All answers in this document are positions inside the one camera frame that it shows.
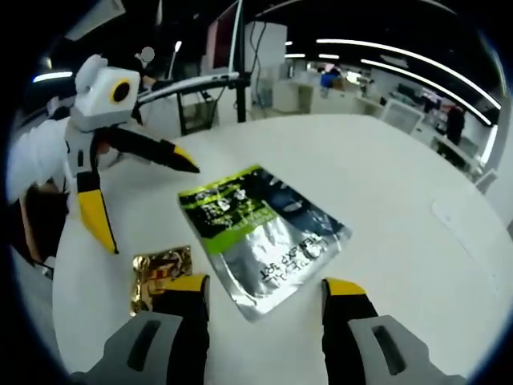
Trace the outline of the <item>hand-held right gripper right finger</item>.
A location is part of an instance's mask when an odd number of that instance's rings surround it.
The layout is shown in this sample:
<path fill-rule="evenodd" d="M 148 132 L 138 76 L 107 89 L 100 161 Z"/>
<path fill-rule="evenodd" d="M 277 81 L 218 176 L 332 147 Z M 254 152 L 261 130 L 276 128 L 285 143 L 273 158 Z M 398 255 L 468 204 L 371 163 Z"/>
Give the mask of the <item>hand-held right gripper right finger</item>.
<path fill-rule="evenodd" d="M 428 346 L 398 320 L 378 315 L 365 290 L 322 281 L 322 350 L 330 384 L 465 384 L 431 361 Z"/>

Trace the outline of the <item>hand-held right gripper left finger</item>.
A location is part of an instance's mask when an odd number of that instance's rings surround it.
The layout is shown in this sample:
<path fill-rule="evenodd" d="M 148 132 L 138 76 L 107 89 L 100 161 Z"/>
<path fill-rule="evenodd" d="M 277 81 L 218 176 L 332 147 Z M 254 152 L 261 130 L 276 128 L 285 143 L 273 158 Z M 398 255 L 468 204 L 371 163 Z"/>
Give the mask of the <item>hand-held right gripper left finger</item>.
<path fill-rule="evenodd" d="M 73 384 L 202 384 L 209 348 L 209 276 L 170 281 L 106 342 L 102 358 Z"/>

